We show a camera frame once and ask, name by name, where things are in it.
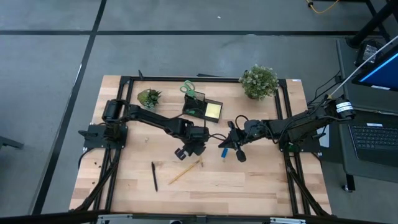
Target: green plant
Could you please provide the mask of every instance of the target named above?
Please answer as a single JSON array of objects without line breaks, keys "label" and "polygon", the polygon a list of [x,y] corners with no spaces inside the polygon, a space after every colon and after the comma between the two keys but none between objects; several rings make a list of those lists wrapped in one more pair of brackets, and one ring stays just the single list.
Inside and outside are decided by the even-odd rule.
[{"label": "green plant", "polygon": [[161,91],[151,89],[144,90],[138,93],[137,99],[146,109],[154,109],[155,105],[159,104],[157,100],[161,97],[160,93]]},{"label": "green plant", "polygon": [[273,96],[278,88],[278,78],[272,68],[258,65],[253,66],[250,71],[245,71],[239,82],[250,99],[261,100],[266,96]]}]

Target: monitor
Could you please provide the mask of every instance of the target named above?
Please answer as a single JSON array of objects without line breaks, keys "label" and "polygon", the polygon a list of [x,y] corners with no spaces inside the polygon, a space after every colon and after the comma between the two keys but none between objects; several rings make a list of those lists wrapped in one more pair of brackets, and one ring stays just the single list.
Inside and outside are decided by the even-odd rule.
[{"label": "monitor", "polygon": [[353,83],[398,91],[398,45],[383,55],[377,64],[357,75]]}]

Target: yellow cable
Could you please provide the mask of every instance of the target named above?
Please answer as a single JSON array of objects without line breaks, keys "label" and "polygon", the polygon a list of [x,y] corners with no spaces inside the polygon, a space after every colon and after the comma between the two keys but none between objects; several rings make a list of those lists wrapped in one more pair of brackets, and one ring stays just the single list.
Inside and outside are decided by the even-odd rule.
[{"label": "yellow cable", "polygon": [[313,5],[311,5],[310,7],[311,7],[311,9],[312,9],[314,12],[316,12],[317,14],[322,14],[322,13],[328,11],[329,9],[331,9],[333,6],[335,6],[335,4],[338,3],[339,1],[340,1],[340,0],[336,0],[335,3],[333,3],[331,6],[329,6],[329,8],[323,10],[322,12],[318,12],[318,11],[313,7]]}]

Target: gray carpet floor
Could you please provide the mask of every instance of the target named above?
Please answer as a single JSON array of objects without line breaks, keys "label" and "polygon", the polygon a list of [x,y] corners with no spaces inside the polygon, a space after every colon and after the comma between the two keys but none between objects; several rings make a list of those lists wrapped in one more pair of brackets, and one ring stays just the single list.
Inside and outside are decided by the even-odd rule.
[{"label": "gray carpet floor", "polygon": [[[100,0],[0,0],[1,30],[91,30]],[[317,1],[324,9],[331,2]],[[373,1],[379,10],[384,1]],[[316,15],[305,1],[108,0],[100,30],[359,30],[371,18],[364,3],[339,2]],[[397,35],[397,22],[384,23]],[[255,63],[279,78],[298,78],[307,99],[340,68],[337,37],[240,35],[104,35],[94,42],[44,213],[68,209],[83,138],[103,75],[239,77]],[[88,41],[87,35],[0,35],[0,136],[25,143],[0,151],[0,217],[28,214]],[[398,184],[356,177],[340,189],[342,166],[324,163],[332,211],[344,218],[397,223]],[[136,223],[149,223],[136,220]]]}]

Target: black pen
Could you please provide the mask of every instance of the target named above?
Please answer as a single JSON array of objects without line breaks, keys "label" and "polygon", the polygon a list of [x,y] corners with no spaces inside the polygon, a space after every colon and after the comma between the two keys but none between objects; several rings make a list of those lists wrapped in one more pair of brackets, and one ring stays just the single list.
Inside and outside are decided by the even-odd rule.
[{"label": "black pen", "polygon": [[157,192],[157,182],[156,182],[156,174],[155,174],[155,164],[154,162],[151,162],[152,164],[152,175],[154,176],[154,183],[155,183],[155,190]]}]

